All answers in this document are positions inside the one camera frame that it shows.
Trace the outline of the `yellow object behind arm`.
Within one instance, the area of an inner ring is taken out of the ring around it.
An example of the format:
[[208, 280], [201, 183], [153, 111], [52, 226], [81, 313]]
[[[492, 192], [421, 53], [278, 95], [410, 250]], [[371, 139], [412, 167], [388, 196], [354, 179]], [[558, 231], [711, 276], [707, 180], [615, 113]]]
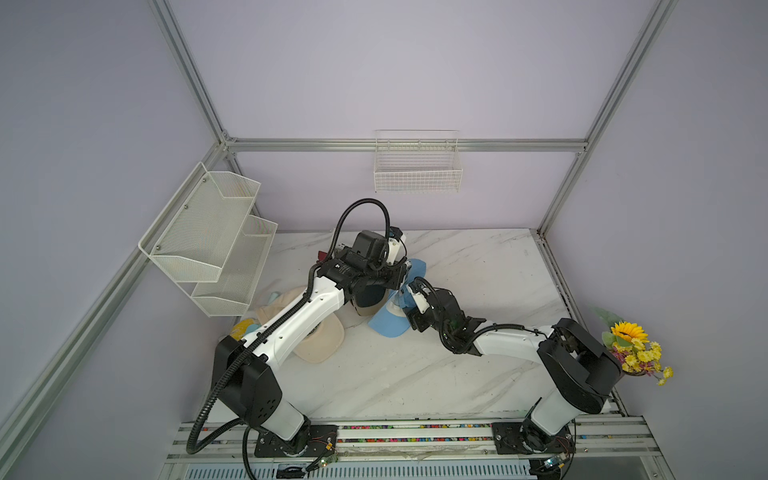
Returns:
[[229, 335], [235, 340], [241, 340], [245, 335], [257, 330], [260, 324], [253, 318], [241, 320], [235, 324]]

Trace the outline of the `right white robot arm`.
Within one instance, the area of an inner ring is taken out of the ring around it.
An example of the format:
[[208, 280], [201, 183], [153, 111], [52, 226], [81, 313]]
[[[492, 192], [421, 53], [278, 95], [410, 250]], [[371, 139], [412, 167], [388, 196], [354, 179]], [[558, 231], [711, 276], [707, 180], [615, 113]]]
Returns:
[[574, 453], [567, 442], [569, 424], [582, 414], [600, 413], [623, 376], [607, 347], [570, 318], [541, 327], [487, 323], [466, 315], [451, 291], [421, 277], [405, 295], [403, 310], [411, 327], [434, 329], [449, 352], [522, 359], [542, 365], [549, 375], [554, 389], [522, 421], [492, 427], [500, 454]]

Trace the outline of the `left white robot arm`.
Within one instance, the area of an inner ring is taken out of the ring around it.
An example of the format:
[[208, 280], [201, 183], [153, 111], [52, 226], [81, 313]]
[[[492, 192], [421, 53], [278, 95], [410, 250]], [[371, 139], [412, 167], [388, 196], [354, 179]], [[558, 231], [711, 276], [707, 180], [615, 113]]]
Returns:
[[311, 422], [283, 398], [275, 376], [299, 344], [323, 320], [347, 303], [362, 310], [383, 305], [409, 268], [404, 235], [397, 227], [385, 236], [359, 233], [310, 270], [309, 286], [273, 319], [240, 340], [225, 339], [215, 351], [208, 404], [221, 402], [236, 425], [272, 434], [290, 455], [310, 442]]

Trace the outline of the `beige baseball cap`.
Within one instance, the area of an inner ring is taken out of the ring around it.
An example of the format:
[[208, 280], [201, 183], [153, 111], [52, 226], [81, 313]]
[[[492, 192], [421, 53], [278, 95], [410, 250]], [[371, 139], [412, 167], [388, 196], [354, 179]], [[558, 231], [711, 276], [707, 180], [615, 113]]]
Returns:
[[[265, 325], [303, 292], [304, 287], [296, 287], [277, 294], [269, 304], [256, 308], [253, 318], [258, 324]], [[335, 313], [331, 313], [310, 331], [292, 353], [305, 362], [319, 364], [328, 360], [341, 347], [344, 338], [343, 324]]]

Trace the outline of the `dark navy baseball cap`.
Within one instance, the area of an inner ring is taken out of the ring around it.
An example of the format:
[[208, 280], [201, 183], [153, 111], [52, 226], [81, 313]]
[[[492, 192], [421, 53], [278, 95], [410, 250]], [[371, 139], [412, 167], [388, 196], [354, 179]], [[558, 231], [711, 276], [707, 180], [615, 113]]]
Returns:
[[353, 290], [352, 302], [357, 309], [380, 308], [386, 302], [388, 292], [382, 285], [358, 286]]

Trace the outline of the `light blue baseball cap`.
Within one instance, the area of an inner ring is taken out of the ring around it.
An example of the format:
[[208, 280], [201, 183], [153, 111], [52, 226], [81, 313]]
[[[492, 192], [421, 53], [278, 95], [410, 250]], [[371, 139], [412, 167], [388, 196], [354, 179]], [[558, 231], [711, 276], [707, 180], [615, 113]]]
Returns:
[[424, 277], [427, 264], [420, 259], [409, 261], [410, 268], [400, 289], [389, 295], [384, 305], [368, 321], [368, 326], [386, 338], [396, 338], [411, 328], [406, 310], [416, 306], [408, 286], [417, 278]]

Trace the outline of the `khaki tan baseball cap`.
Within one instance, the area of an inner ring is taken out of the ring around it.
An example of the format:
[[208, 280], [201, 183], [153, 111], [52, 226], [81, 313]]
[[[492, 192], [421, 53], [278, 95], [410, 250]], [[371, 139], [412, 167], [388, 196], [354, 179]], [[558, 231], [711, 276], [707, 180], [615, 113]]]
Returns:
[[371, 305], [359, 305], [355, 301], [352, 301], [352, 307], [356, 314], [360, 317], [372, 317], [375, 315], [385, 304], [387, 300], [382, 299], [376, 304]]

